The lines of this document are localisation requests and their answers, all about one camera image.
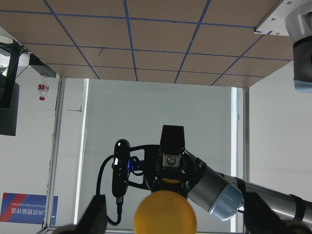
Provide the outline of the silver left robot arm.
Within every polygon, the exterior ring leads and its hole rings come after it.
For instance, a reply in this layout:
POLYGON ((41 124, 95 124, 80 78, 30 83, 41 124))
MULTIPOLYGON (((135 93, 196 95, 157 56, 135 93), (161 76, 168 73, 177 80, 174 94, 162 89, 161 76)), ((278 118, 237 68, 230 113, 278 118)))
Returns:
POLYGON ((311 202, 216 172, 187 151, 183 126, 164 125, 160 143, 144 146, 143 178, 151 192, 178 193, 222 221, 246 212, 255 193, 279 218, 312 224, 311 202))

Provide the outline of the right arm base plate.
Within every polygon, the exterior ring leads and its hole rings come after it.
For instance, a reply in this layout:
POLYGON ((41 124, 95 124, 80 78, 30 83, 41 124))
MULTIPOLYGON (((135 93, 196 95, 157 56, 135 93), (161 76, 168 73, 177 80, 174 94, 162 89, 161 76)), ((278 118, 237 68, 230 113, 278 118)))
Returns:
POLYGON ((288 36, 286 17, 298 7, 295 0, 279 0, 255 28, 256 34, 288 36))

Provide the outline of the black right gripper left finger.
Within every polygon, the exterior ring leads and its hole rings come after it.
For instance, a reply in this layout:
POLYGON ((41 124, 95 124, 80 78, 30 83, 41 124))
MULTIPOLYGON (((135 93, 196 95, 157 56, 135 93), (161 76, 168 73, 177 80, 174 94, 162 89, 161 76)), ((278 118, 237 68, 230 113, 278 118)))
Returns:
POLYGON ((95 195, 75 228, 76 234, 104 234, 107 228, 105 195, 95 195))

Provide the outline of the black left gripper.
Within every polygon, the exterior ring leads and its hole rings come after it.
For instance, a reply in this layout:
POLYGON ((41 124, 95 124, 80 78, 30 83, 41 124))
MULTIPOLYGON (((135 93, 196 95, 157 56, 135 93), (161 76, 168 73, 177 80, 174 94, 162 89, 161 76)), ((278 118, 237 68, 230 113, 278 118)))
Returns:
POLYGON ((196 157, 185 150, 184 127, 163 125, 160 146, 144 145, 145 187, 187 195, 196 185, 196 157))

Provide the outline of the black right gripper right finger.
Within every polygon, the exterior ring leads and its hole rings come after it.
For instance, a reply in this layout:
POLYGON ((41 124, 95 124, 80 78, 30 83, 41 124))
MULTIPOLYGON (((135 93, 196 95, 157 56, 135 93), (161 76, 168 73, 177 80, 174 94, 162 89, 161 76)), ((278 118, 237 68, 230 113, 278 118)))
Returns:
POLYGON ((246 193, 244 224, 250 234, 287 234, 286 224, 256 193, 246 193))

